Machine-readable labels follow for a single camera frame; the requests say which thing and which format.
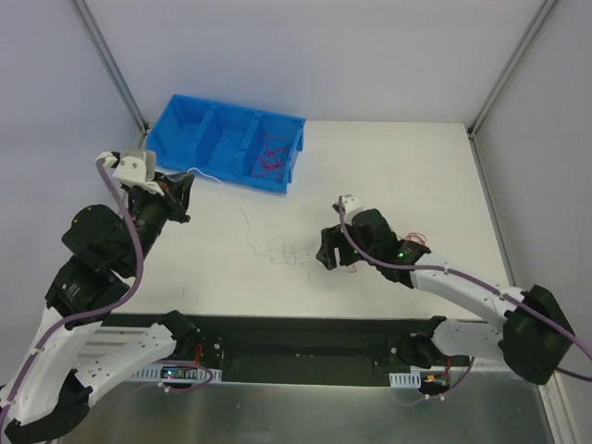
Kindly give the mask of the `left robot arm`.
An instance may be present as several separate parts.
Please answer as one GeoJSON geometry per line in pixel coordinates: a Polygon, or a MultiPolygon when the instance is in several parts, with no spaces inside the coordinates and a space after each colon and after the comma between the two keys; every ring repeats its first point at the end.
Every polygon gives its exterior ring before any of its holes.
{"type": "Polygon", "coordinates": [[[197,329],[179,311],[158,317],[138,339],[90,363],[79,355],[130,290],[135,248],[123,217],[103,204],[73,218],[62,238],[71,251],[45,296],[29,357],[1,389],[1,428],[12,443],[41,443],[76,428],[118,384],[159,360],[192,361],[197,329]]]}

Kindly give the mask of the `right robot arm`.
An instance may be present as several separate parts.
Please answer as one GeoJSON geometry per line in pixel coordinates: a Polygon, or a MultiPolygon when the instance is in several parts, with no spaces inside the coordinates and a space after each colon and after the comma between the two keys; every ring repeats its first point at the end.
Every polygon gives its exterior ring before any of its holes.
{"type": "Polygon", "coordinates": [[[328,270],[364,261],[386,280],[436,295],[478,317],[433,316],[397,347],[407,364],[430,368],[446,357],[505,363],[539,386],[560,369],[576,337],[554,295],[538,285],[503,286],[460,269],[425,244],[400,238],[376,209],[351,196],[333,204],[339,223],[321,231],[317,260],[328,270]]]}

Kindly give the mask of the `blue compartment bin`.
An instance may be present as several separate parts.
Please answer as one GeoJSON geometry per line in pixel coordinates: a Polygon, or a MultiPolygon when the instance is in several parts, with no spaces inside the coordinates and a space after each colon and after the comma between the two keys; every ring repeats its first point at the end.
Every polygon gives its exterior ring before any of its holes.
{"type": "Polygon", "coordinates": [[[306,119],[186,95],[171,97],[146,148],[162,168],[285,194],[303,149],[306,119]]]}

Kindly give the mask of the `left aluminium frame post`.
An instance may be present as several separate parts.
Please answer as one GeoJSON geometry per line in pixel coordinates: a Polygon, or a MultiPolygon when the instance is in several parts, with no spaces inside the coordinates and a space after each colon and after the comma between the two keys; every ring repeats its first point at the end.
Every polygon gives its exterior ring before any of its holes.
{"type": "Polygon", "coordinates": [[[103,65],[107,77],[115,87],[117,95],[126,108],[134,127],[139,134],[140,143],[142,143],[148,134],[148,129],[150,128],[149,123],[133,96],[123,72],[116,61],[88,2],[84,0],[69,0],[68,3],[87,34],[95,53],[103,65]]]}

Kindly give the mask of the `aluminium frame post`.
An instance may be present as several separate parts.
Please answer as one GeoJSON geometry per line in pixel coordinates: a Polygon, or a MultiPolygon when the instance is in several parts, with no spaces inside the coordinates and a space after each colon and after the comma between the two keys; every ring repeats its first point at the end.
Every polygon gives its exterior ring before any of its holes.
{"type": "Polygon", "coordinates": [[[560,3],[559,0],[544,0],[539,3],[533,17],[529,20],[517,44],[512,49],[508,60],[505,62],[491,89],[487,93],[485,101],[479,107],[475,118],[467,126],[466,131],[470,140],[475,138],[478,131],[480,131],[485,124],[496,102],[501,97],[518,67],[520,67],[526,53],[535,42],[539,33],[542,32],[551,14],[560,3]]]}
{"type": "Polygon", "coordinates": [[[68,3],[87,34],[95,53],[103,65],[107,77],[115,87],[117,95],[126,108],[134,127],[139,134],[140,143],[142,143],[148,134],[148,129],[150,128],[149,123],[133,96],[123,72],[116,61],[88,2],[84,0],[69,0],[68,3]]]}

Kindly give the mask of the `aluminium front rail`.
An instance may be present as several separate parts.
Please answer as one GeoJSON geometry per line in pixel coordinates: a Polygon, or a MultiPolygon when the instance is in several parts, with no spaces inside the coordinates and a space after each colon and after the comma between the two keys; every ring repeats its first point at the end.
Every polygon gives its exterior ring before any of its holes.
{"type": "MultiPolygon", "coordinates": [[[[138,339],[146,327],[99,327],[84,344],[79,354],[81,362],[97,360],[133,339],[138,339]]],[[[477,358],[473,370],[476,372],[509,373],[510,368],[501,363],[477,358]]]]}

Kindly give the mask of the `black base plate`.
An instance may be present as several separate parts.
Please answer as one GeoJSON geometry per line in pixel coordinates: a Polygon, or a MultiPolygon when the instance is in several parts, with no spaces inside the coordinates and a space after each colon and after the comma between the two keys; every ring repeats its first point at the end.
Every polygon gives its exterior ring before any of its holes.
{"type": "Polygon", "coordinates": [[[224,382],[385,387],[411,366],[400,348],[431,327],[418,319],[193,315],[187,358],[224,382]]]}

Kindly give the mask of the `right aluminium frame post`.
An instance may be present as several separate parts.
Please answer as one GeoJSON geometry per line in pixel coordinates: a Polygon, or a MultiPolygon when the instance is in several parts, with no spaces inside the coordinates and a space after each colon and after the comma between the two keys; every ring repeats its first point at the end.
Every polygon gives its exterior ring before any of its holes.
{"type": "Polygon", "coordinates": [[[551,14],[560,3],[559,0],[544,0],[539,3],[533,17],[529,20],[517,44],[512,49],[508,60],[505,62],[491,89],[487,93],[485,101],[479,107],[475,118],[467,126],[466,131],[470,140],[475,138],[478,131],[480,131],[485,124],[496,102],[501,97],[518,67],[520,67],[526,53],[535,42],[539,33],[542,32],[551,14]]]}

